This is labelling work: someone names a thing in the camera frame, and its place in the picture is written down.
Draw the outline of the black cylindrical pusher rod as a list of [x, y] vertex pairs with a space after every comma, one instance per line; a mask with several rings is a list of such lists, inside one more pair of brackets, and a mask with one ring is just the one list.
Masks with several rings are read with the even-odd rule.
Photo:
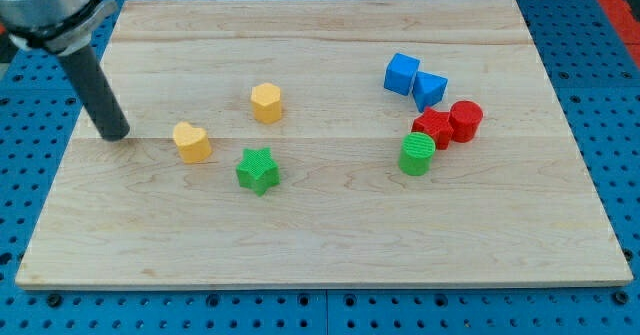
[[125, 138], [130, 126], [90, 45], [58, 61], [100, 137], [114, 142]]

